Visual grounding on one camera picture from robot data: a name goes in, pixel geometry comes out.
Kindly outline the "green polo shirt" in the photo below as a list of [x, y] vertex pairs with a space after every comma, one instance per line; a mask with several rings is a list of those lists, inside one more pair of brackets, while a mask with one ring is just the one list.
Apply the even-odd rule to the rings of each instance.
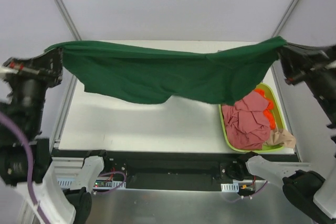
[[262, 82], [286, 45], [275, 37], [214, 53], [143, 48], [102, 41], [56, 44], [64, 67], [96, 93], [138, 104], [179, 96], [209, 104], [241, 100]]

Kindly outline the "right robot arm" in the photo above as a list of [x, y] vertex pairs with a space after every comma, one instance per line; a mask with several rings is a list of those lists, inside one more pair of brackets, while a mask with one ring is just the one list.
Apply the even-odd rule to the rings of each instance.
[[[288, 85], [305, 82], [335, 128], [335, 46], [311, 47], [289, 43], [279, 50]], [[261, 177], [282, 189], [287, 200], [316, 223], [335, 223], [335, 170], [319, 173], [285, 167], [248, 152], [236, 160], [242, 179]]]

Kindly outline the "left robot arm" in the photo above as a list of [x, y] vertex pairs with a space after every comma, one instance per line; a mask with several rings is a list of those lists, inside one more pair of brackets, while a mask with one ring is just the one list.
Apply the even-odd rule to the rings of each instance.
[[62, 50], [29, 59], [9, 58], [1, 79], [11, 88], [1, 103], [1, 179], [24, 197], [41, 223], [85, 223], [98, 176], [110, 173], [104, 150], [89, 151], [69, 189], [55, 174], [49, 139], [42, 138], [45, 95], [62, 82]]

